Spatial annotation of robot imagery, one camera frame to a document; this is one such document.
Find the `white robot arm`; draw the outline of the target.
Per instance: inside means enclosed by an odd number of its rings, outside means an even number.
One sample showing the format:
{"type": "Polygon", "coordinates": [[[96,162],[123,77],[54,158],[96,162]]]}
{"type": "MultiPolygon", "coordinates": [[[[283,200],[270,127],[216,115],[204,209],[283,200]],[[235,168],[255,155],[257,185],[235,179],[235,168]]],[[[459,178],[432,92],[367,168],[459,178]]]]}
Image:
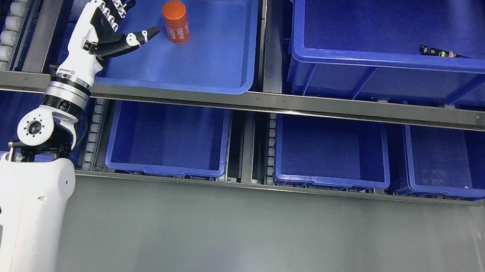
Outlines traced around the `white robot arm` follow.
{"type": "Polygon", "coordinates": [[[0,272],[56,272],[65,208],[75,189],[69,156],[95,73],[61,65],[39,106],[17,125],[0,160],[0,272]]]}

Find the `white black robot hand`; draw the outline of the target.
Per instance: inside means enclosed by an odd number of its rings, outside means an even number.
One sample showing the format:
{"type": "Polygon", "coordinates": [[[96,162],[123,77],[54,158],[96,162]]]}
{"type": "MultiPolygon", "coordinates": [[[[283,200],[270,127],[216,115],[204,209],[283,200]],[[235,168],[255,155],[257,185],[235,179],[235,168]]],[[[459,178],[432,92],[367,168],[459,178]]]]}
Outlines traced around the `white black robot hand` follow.
{"type": "Polygon", "coordinates": [[[122,21],[135,5],[135,0],[88,1],[70,36],[67,57],[52,73],[52,79],[92,86],[110,59],[129,54],[156,37],[160,32],[157,25],[121,31],[122,21]]]}

